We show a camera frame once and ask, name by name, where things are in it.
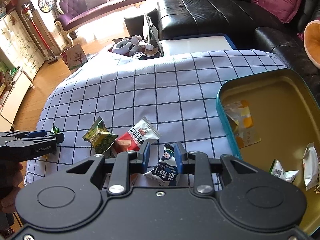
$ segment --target black leather sofa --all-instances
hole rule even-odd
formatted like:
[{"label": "black leather sofa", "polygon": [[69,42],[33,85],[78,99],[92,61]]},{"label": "black leather sofa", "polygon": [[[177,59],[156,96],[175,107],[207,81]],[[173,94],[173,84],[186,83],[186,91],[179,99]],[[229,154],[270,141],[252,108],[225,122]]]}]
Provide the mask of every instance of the black leather sofa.
[{"label": "black leather sofa", "polygon": [[294,19],[282,24],[250,0],[159,0],[159,39],[225,33],[238,49],[272,52],[299,73],[320,105],[320,70],[309,60],[297,37],[320,17],[320,0],[302,0]]}]

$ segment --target white snack wrapper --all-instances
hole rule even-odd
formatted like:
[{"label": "white snack wrapper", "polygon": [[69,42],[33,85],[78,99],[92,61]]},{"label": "white snack wrapper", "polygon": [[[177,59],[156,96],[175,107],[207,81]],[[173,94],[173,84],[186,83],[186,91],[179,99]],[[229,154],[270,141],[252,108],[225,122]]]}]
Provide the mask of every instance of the white snack wrapper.
[{"label": "white snack wrapper", "polygon": [[284,171],[278,160],[273,160],[269,173],[286,182],[293,183],[299,171]]},{"label": "white snack wrapper", "polygon": [[306,190],[317,185],[319,175],[318,155],[314,143],[309,143],[303,156],[303,173]]}]

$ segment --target green snack bag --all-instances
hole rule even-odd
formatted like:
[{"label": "green snack bag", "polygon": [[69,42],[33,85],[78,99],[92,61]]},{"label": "green snack bag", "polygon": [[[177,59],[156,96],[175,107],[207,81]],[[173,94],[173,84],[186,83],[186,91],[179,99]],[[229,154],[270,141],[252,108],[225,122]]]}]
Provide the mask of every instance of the green snack bag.
[{"label": "green snack bag", "polygon": [[[57,134],[57,133],[61,133],[61,130],[60,130],[58,127],[56,127],[55,125],[52,126],[50,134]],[[48,160],[49,154],[43,155],[43,157],[44,157],[46,160]]]},{"label": "green snack bag", "polygon": [[61,133],[61,130],[58,127],[56,127],[55,125],[52,126],[50,134],[57,134],[57,133]]},{"label": "green snack bag", "polygon": [[91,143],[97,154],[103,154],[111,147],[118,135],[110,133],[104,125],[103,119],[98,117],[82,138]]}]

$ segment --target storage box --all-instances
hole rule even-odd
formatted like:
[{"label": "storage box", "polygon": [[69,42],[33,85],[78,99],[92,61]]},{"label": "storage box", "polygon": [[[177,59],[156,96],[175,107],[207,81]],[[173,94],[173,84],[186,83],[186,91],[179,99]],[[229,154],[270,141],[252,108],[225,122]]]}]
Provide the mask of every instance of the storage box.
[{"label": "storage box", "polygon": [[[246,100],[260,142],[238,148],[223,106]],[[278,159],[285,171],[299,170],[294,185],[307,198],[300,228],[311,235],[320,226],[320,195],[306,191],[302,159],[308,143],[320,154],[320,109],[303,79],[279,69],[227,81],[217,95],[217,112],[234,156],[269,171]]]},{"label": "storage box", "polygon": [[74,45],[60,54],[69,70],[79,68],[88,62],[88,59],[80,44]]}]

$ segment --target qr code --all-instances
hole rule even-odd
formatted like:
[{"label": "qr code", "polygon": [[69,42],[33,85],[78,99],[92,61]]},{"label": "qr code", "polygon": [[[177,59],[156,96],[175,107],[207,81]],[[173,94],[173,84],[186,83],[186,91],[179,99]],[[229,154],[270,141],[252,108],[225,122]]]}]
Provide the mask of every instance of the qr code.
[{"label": "qr code", "polygon": [[273,171],[273,175],[276,176],[277,178],[280,178],[282,171],[279,169],[275,169]]}]

